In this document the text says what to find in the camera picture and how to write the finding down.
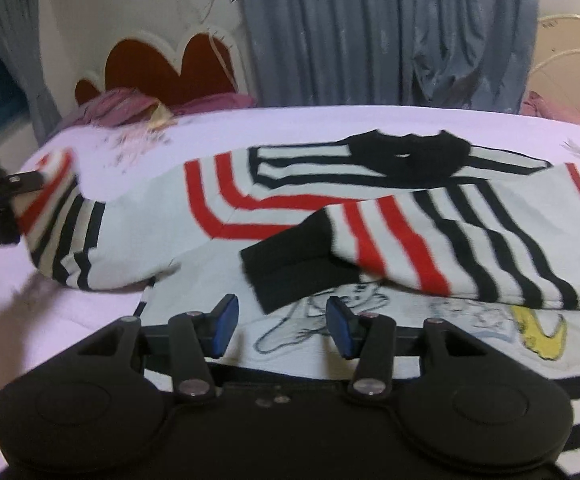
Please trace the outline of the striped white red black sweater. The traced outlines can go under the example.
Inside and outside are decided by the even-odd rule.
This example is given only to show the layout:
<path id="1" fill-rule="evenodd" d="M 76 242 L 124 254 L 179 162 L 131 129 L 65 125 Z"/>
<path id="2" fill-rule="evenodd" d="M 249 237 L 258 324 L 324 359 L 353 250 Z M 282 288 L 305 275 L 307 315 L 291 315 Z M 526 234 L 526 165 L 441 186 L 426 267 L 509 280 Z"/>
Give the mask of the striped white red black sweater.
<path id="1" fill-rule="evenodd" d="M 324 378 L 326 303 L 418 324 L 445 318 L 559 379 L 575 420 L 560 466 L 580 479 L 580 169 L 449 132 L 370 131 L 192 159 L 97 202 L 69 150 L 0 214 L 40 274 L 100 292 L 144 286 L 161 324 L 240 300 L 229 361 Z"/>

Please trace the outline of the blue grey curtain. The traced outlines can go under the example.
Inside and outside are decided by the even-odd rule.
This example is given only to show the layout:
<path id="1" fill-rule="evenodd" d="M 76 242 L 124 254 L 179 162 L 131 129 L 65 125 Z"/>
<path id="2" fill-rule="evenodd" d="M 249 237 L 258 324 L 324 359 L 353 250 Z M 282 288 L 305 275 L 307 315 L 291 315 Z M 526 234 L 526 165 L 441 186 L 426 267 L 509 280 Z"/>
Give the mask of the blue grey curtain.
<path id="1" fill-rule="evenodd" d="M 268 107 L 413 105 L 514 113 L 538 0 L 243 0 Z"/>

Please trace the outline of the pink pillow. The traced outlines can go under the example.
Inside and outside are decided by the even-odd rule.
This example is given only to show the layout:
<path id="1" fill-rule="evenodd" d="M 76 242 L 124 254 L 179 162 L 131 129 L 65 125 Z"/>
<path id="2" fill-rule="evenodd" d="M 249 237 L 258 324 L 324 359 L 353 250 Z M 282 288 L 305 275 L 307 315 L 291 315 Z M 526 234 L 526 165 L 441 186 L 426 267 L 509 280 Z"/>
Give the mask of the pink pillow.
<path id="1" fill-rule="evenodd" d="M 163 110 L 168 117 L 178 117 L 220 110 L 244 110 L 255 105 L 253 96 L 233 92 L 203 96 L 186 104 L 165 105 L 137 89 L 119 88 L 104 92 L 101 96 L 96 96 L 77 107 L 71 114 L 62 118 L 56 131 L 77 126 L 115 128 L 146 122 L 157 110 Z"/>

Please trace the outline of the cream arched headboard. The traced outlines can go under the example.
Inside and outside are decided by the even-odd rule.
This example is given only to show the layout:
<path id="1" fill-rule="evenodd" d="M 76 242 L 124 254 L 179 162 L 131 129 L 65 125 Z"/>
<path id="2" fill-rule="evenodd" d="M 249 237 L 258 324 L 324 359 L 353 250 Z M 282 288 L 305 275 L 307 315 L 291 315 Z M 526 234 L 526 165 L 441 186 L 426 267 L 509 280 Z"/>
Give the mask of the cream arched headboard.
<path id="1" fill-rule="evenodd" d="M 580 110 L 580 15 L 540 18 L 526 91 Z"/>

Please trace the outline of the red cream crown headboard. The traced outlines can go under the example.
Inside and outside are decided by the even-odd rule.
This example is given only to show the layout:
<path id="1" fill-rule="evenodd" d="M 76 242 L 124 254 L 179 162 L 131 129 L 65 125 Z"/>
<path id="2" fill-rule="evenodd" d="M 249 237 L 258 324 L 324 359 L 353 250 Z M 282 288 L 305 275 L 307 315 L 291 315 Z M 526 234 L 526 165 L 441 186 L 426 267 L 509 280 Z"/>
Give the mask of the red cream crown headboard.
<path id="1" fill-rule="evenodd" d="M 189 29 L 176 47 L 152 32 L 132 32 L 113 44 L 101 70 L 87 70 L 76 81 L 74 100 L 84 104 L 117 88 L 135 89 L 168 106 L 249 92 L 235 38 L 213 25 Z"/>

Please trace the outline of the pink floral bed sheet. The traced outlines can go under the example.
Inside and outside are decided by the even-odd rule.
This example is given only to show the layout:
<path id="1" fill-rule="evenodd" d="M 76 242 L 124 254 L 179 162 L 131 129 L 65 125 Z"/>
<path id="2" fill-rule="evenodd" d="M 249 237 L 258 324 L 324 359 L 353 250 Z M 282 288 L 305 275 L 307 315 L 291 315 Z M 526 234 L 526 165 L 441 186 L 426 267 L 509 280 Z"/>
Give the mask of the pink floral bed sheet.
<path id="1" fill-rule="evenodd" d="M 161 140 L 72 128 L 49 148 L 73 148 L 84 189 L 112 198 L 186 160 L 252 145 L 335 141 L 378 129 L 394 136 L 447 130 L 474 144 L 505 148 L 580 169 L 580 125 L 518 115 L 399 106 L 250 108 L 181 118 Z M 0 248 L 0 388 L 94 330 L 130 313 L 138 292 L 58 289 L 33 270 L 22 246 Z M 495 348 L 575 385 L 580 425 L 580 313 L 512 314 L 505 307 L 435 304 L 432 312 L 474 330 Z M 0 473 L 6 463 L 0 452 Z"/>

